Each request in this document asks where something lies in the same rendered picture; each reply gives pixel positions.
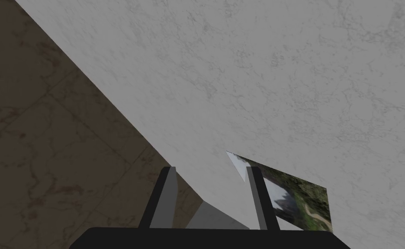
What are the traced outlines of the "landscape picture on wall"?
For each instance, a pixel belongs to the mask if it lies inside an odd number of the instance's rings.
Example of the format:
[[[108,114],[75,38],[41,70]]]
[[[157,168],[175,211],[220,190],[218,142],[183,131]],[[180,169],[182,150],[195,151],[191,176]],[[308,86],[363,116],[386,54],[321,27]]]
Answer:
[[[257,166],[263,175],[275,215],[302,229],[332,232],[327,190],[272,167],[227,152],[244,179],[247,166]]]

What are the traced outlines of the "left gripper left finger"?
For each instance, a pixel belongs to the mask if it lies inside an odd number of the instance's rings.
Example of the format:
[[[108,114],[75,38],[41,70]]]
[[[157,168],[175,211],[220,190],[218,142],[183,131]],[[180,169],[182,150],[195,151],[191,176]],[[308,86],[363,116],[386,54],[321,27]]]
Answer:
[[[172,228],[177,193],[176,168],[172,166],[163,167],[138,228]]]

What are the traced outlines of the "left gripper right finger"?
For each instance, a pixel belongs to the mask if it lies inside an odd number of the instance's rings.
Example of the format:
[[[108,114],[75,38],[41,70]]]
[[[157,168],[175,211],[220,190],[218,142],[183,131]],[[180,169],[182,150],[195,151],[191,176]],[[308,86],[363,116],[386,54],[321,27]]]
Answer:
[[[257,213],[259,228],[261,230],[280,230],[260,168],[247,166],[246,171]]]

